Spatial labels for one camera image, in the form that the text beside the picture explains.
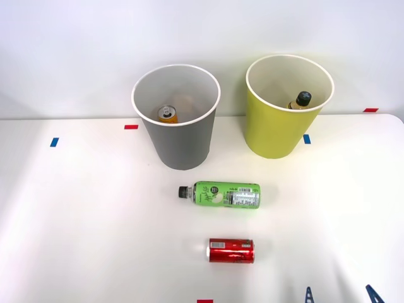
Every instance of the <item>barcode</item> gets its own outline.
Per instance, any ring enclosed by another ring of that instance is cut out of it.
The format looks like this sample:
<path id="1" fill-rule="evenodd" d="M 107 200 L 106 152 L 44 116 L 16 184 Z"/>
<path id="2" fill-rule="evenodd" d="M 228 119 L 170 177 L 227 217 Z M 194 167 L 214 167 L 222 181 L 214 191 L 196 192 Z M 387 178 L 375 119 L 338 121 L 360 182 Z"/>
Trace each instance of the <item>barcode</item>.
<path id="1" fill-rule="evenodd" d="M 239 191 L 243 191 L 245 193 L 250 193 L 251 188 L 249 188 L 249 187 L 239 187 Z"/>
<path id="2" fill-rule="evenodd" d="M 210 248 L 225 248 L 224 242 L 210 242 Z"/>

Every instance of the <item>bottle cap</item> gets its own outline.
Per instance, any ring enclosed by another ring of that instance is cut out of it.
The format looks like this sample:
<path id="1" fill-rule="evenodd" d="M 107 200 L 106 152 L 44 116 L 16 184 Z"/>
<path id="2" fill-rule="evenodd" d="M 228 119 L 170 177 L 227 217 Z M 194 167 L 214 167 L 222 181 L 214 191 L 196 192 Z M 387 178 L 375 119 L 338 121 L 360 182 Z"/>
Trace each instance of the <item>bottle cap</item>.
<path id="1" fill-rule="evenodd" d="M 188 198 L 188 187 L 180 186 L 178 190 L 178 197 L 180 198 Z"/>
<path id="2" fill-rule="evenodd" d="M 309 92 L 300 92 L 297 96 L 296 103 L 299 106 L 308 106 L 311 100 L 311 94 Z"/>

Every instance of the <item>can label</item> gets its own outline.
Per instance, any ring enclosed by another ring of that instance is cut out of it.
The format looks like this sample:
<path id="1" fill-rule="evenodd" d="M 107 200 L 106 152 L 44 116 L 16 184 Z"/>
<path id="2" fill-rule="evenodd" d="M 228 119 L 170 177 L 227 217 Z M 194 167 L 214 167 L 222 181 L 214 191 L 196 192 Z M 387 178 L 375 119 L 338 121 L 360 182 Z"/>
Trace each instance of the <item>can label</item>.
<path id="1" fill-rule="evenodd" d="M 209 239 L 209 262 L 254 263 L 253 240 Z"/>

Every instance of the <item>blue tape marker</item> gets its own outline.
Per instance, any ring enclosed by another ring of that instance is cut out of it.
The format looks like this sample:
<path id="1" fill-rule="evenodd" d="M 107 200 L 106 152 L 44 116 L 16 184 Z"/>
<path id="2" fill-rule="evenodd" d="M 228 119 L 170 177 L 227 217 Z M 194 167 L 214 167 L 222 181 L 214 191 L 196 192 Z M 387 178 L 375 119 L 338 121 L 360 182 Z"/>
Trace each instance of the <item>blue tape marker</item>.
<path id="1" fill-rule="evenodd" d="M 311 293 L 311 288 L 308 287 L 306 290 L 306 299 L 304 303 L 314 303 L 313 294 Z"/>
<path id="2" fill-rule="evenodd" d="M 58 141 L 59 141 L 59 138 L 53 138 L 52 143 L 50 144 L 50 147 L 56 147 Z"/>
<path id="3" fill-rule="evenodd" d="M 311 144 L 310 136 L 308 134 L 303 135 L 304 144 Z"/>
<path id="4" fill-rule="evenodd" d="M 372 300 L 372 303 L 384 303 L 384 301 L 370 285 L 366 286 L 366 290 Z"/>

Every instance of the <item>trash bin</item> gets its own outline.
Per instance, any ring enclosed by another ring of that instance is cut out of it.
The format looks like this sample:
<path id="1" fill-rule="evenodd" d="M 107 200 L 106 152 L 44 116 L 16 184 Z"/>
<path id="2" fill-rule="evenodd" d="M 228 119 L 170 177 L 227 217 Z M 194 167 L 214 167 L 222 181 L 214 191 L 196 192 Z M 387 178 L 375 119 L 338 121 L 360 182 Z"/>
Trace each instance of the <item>trash bin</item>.
<path id="1" fill-rule="evenodd" d="M 208 156 L 219 100 L 220 86 L 215 77 L 186 64 L 154 69 L 132 91 L 133 107 L 158 156 L 166 166 L 179 170 L 197 167 Z M 167 108 L 176 114 L 170 123 L 159 118 Z"/>
<path id="2" fill-rule="evenodd" d="M 258 59 L 247 70 L 246 81 L 246 142 L 264 158 L 291 153 L 334 93 L 333 79 L 322 66 L 287 54 Z M 309 108 L 288 109 L 303 91 L 312 95 Z"/>

